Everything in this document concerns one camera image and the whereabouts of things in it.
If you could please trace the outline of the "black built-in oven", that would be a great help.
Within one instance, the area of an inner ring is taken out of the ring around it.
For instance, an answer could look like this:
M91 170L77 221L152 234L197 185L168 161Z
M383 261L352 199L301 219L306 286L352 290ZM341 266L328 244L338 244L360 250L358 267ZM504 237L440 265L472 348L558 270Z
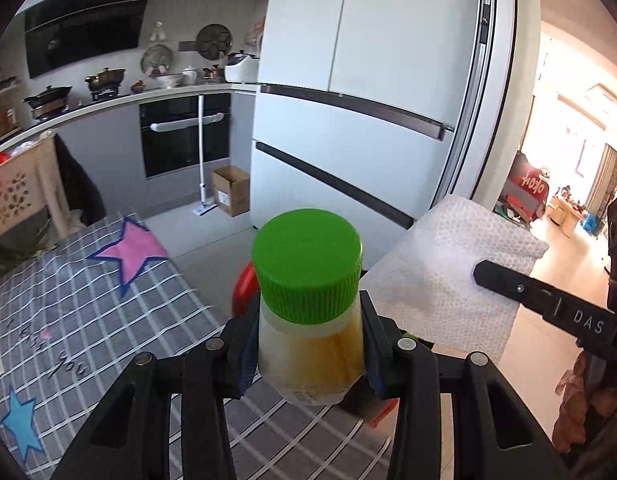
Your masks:
M229 156L231 95L204 96L204 158ZM139 105L142 156L147 178L199 164L198 96Z

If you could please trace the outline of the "white refrigerator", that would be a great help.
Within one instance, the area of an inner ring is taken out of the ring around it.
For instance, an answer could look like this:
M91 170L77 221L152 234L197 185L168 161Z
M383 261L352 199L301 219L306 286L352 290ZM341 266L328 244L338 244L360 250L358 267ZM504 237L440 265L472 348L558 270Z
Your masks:
M254 226L332 211L373 266L445 195L473 195L516 28L517 0L269 0Z

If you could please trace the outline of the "white paper towel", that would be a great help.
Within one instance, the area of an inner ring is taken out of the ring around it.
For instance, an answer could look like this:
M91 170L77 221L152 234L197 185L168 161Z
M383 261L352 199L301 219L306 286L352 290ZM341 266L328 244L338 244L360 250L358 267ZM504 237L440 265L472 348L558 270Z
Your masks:
M519 304L476 284L489 260L529 275L548 244L491 210L449 195L426 212L362 278L378 314L402 330L501 359Z

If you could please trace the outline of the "green cap plastic bottle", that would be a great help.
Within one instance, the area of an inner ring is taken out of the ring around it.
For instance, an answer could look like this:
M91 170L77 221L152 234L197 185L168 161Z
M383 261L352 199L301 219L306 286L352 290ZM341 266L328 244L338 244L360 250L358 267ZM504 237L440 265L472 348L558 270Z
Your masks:
M333 212L292 210L258 230L251 259L258 371L290 403L339 403L365 370L359 233Z

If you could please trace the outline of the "red round stool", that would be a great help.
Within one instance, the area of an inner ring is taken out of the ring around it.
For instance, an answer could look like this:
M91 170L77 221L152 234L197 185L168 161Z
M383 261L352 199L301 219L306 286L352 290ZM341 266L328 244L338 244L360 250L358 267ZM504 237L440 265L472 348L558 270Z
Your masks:
M253 262L250 261L241 271L232 290L231 314L234 318L239 318L239 316L244 315L248 311L252 296L259 290L258 278L256 277Z

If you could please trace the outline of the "black range hood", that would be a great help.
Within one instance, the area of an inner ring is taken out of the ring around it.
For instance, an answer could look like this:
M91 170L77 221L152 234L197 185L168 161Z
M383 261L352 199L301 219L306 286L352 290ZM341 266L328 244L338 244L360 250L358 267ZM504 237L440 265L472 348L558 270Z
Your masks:
M139 44L148 0L44 0L24 11L32 78Z

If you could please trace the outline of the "white rice cooker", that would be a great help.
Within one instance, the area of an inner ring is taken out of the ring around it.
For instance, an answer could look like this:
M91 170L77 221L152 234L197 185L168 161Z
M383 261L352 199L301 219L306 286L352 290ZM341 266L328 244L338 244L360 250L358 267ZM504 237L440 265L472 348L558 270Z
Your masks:
M224 76L231 84L256 84L260 59L254 54L240 50L228 54Z

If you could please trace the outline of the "white stick vacuum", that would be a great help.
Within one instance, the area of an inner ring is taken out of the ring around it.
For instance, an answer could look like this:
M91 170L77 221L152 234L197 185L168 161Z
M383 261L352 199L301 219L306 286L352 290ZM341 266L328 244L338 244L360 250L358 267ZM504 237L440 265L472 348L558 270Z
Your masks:
M204 126L205 114L203 110L204 96L198 96L198 133L199 133L199 177L200 177L200 204L194 208L194 214L202 217L215 207L212 197L206 190L205 158L204 158Z

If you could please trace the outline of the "black cooking pot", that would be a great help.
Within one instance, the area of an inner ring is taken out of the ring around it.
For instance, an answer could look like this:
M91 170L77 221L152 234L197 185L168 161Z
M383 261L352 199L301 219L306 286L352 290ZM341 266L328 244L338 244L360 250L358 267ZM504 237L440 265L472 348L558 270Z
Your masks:
M36 96L27 96L23 102L30 107L35 120L43 120L50 116L61 115L68 109L71 90L71 86L47 86Z

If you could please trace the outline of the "grey checked star tablecloth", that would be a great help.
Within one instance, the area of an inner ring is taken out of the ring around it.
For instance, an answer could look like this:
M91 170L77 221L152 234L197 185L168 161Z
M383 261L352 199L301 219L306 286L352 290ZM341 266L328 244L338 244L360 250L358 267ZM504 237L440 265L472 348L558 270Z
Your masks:
M90 412L135 354L177 356L226 318L172 261L153 261L127 290L92 254L114 242L123 210L62 240L0 279L0 437L30 479L47 479ZM29 448L4 418L30 414ZM339 408L295 406L257 380L225 405L241 479L382 479L391 439Z

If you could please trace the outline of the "cardboard box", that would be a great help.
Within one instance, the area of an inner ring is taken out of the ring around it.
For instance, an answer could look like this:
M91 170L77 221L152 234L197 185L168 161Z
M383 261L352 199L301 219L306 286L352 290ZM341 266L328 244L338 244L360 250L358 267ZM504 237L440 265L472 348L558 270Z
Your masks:
M214 200L218 208L231 217L250 210L250 174L235 166L224 166L212 172Z

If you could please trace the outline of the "cream perforated chair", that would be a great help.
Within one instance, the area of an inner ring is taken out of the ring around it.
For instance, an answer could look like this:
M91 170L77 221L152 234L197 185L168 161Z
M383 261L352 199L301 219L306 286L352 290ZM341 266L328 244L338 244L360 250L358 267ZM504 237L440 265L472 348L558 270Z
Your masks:
M47 130L30 148L0 164L0 237L47 209L60 238L69 235L70 210L54 138Z

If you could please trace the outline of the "brown cooking pot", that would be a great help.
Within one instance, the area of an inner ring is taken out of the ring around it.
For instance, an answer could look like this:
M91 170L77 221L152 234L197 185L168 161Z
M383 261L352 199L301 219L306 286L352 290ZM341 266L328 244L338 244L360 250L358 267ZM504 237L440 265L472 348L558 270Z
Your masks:
M102 72L96 75L87 76L85 82L92 95L92 100L98 102L116 98L120 91L124 76L124 68L110 70L109 67L106 67Z

